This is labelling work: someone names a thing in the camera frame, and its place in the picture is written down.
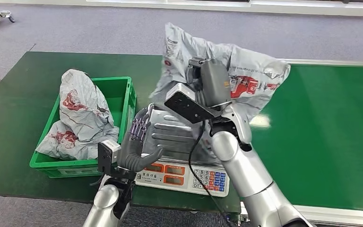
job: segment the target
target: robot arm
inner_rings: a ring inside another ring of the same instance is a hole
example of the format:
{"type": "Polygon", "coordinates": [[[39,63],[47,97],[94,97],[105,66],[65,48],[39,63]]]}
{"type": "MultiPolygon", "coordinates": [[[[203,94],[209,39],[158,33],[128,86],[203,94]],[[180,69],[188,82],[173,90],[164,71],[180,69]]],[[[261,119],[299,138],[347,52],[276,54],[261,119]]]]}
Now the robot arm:
{"type": "Polygon", "coordinates": [[[136,114],[130,130],[123,138],[122,147],[113,140],[98,144],[98,170],[103,176],[84,227],[119,227],[129,211],[136,172],[161,157],[160,148],[141,157],[152,108],[150,105],[136,114]],[[117,167],[112,167],[115,159],[117,167]]]}
{"type": "Polygon", "coordinates": [[[189,63],[189,87],[171,90],[165,105],[192,123],[209,121],[212,150],[243,197],[252,226],[314,226],[283,195],[252,147],[245,104],[231,100],[226,68],[214,60],[189,63]],[[189,89],[195,100],[185,95],[189,89]]]}

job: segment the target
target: floor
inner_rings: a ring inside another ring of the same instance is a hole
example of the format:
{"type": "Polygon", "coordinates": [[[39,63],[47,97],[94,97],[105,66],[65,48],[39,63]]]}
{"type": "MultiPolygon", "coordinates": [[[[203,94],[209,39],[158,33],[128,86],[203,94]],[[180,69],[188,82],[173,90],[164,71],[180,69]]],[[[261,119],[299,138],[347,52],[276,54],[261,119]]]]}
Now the floor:
{"type": "MultiPolygon", "coordinates": [[[[363,17],[0,4],[0,78],[26,51],[161,54],[164,24],[277,58],[363,61],[363,17]]],[[[0,227],[81,226],[91,205],[0,197],[0,227]]],[[[122,226],[221,226],[216,214],[132,208],[122,226]]]]}

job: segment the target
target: green crate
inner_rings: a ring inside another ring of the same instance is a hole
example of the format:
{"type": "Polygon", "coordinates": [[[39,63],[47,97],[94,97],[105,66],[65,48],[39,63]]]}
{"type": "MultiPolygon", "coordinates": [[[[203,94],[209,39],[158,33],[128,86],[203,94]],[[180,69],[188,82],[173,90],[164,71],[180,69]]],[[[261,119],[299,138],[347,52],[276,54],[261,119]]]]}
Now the green crate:
{"type": "MultiPolygon", "coordinates": [[[[136,92],[130,77],[94,78],[92,81],[102,91],[113,116],[114,125],[119,127],[118,143],[120,144],[126,130],[131,126],[136,109],[136,92]]],[[[38,144],[49,132],[52,124],[59,120],[59,97],[49,115],[48,122],[43,130],[38,144]]],[[[63,161],[34,151],[30,160],[30,167],[35,168],[50,178],[95,176],[98,172],[96,159],[63,161]]]]}

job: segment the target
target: digital scale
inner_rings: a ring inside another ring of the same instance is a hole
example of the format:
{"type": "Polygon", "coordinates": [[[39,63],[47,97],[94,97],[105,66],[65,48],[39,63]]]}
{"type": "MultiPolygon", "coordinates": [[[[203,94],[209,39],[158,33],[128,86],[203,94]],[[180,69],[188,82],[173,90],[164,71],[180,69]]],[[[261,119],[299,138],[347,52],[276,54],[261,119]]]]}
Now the digital scale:
{"type": "MultiPolygon", "coordinates": [[[[136,184],[154,188],[208,195],[188,165],[189,152],[195,142],[192,128],[169,112],[154,106],[146,133],[142,156],[152,153],[160,144],[163,155],[159,161],[136,175],[136,184]]],[[[192,168],[212,195],[229,193],[229,177],[216,158],[197,148],[192,154],[192,168]]]]}
{"type": "MultiPolygon", "coordinates": [[[[204,166],[192,168],[213,196],[228,195],[229,177],[223,169],[204,166]]],[[[185,164],[155,162],[138,172],[135,181],[136,185],[208,195],[185,164]]]]}

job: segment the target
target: green table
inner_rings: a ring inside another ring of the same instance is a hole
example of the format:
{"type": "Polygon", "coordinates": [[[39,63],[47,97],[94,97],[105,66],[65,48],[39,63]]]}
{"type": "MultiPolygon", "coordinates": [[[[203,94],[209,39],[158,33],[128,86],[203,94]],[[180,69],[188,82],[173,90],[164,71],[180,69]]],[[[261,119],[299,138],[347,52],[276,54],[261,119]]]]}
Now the green table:
{"type": "MultiPolygon", "coordinates": [[[[0,83],[0,195],[92,200],[94,177],[49,179],[28,167],[60,76],[69,68],[93,77],[131,76],[137,107],[148,103],[161,56],[28,52],[0,83]]],[[[293,64],[289,78],[253,127],[253,146],[296,205],[363,210],[363,67],[293,64]]],[[[215,211],[208,197],[137,187],[133,203],[215,211]]],[[[239,212],[235,190],[220,199],[239,212]]]]}
{"type": "MultiPolygon", "coordinates": [[[[91,77],[130,76],[137,93],[137,110],[161,75],[161,56],[27,52],[0,82],[0,195],[92,202],[99,177],[50,179],[29,167],[53,104],[62,74],[79,69],[91,77]]],[[[240,198],[230,187],[219,198],[229,213],[240,213],[240,198]]],[[[208,196],[136,186],[133,205],[216,212],[208,196]]]]}

